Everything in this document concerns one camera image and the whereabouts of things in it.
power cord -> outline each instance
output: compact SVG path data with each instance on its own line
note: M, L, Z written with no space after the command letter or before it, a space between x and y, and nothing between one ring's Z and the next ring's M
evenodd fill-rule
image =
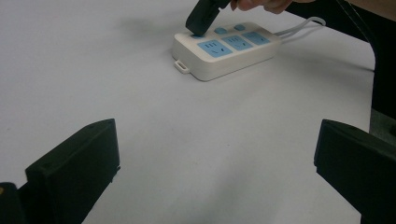
M306 19L304 22L302 22L301 24L296 25L296 26L294 26L292 28L289 28L287 30L274 33L274 35L277 35L277 36L279 36L281 38L286 38L286 37L289 37L291 35L295 35L299 31L301 31L306 26L307 23L309 23L311 21L316 21L316 22L320 23L322 26L326 25L326 21L323 20L322 18L310 17L310 18Z

white power strip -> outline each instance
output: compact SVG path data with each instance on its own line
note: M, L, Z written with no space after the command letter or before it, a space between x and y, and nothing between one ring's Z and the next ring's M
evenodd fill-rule
M280 44L277 35L243 22L208 30L205 36L176 34L172 56L178 71L209 81L274 57Z

white desk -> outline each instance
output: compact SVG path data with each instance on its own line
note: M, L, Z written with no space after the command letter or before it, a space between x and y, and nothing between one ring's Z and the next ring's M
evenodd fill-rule
M196 1L0 3L0 180L83 126L117 122L121 169L85 223L358 224L313 164L322 119L368 130L374 55L329 28L290 37L270 61L210 82L173 66ZM257 8L277 32L303 21Z

blue socket panel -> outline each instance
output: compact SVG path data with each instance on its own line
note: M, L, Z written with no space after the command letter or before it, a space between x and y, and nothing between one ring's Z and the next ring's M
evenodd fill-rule
M244 36L246 39L250 40L251 42L257 45L263 45L270 42L267 38L263 37L262 35L259 35L256 32L245 33L242 34L242 36Z
M224 40L227 44L229 44L236 50L250 49L253 47L239 35L224 37L222 38L222 40Z
M218 40L209 40L206 42L202 42L199 43L198 46L214 58L218 58L232 53L230 49L227 49L227 47L222 45Z

